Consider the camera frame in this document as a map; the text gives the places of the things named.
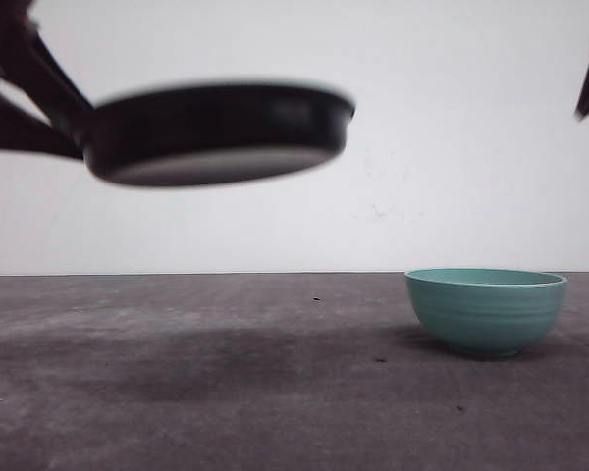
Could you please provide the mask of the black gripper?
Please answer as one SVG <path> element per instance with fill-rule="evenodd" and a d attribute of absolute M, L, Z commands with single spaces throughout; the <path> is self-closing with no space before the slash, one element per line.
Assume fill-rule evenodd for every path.
<path fill-rule="evenodd" d="M 45 122 L 0 92 L 0 150 L 81 160 L 74 138 L 86 98 L 55 60 L 29 16 L 30 1 L 0 1 L 0 82 L 26 95 Z"/>

